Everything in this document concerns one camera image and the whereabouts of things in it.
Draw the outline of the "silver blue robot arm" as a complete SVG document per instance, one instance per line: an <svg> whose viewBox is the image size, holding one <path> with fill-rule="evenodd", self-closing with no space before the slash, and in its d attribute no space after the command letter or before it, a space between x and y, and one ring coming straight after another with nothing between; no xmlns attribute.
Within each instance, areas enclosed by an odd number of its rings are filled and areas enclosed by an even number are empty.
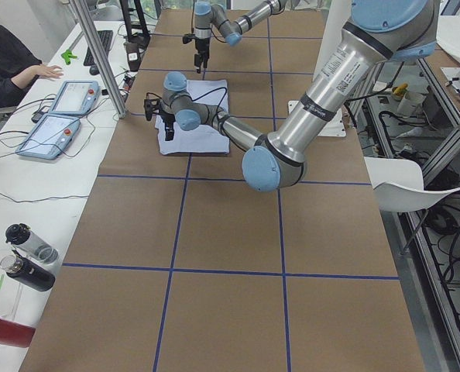
<svg viewBox="0 0 460 372"><path fill-rule="evenodd" d="M281 0L262 1L254 9L232 21L220 5L212 5L208 1L196 1L194 3L194 31L187 35L187 40L195 42L197 52L194 55L194 67L196 72L201 73L202 69L208 67L213 29L219 31L224 41L233 47L240 42L243 34L258 23L283 12L286 4L287 1Z"/></svg>
<svg viewBox="0 0 460 372"><path fill-rule="evenodd" d="M353 1L341 42L277 131L263 134L217 105L196 103L178 71L166 75L153 111L169 126L209 125L227 136L244 150L242 173L255 190L295 185L307 172L305 150L374 65L434 52L438 12L436 1Z"/></svg>

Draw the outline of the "person's hand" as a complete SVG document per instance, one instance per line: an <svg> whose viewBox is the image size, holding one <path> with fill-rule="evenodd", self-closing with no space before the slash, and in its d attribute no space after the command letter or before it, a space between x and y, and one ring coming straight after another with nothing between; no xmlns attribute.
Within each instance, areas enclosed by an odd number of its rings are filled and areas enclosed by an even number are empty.
<svg viewBox="0 0 460 372"><path fill-rule="evenodd" d="M64 73L60 66L47 66L44 64L33 66L33 73L41 78L59 79Z"/></svg>

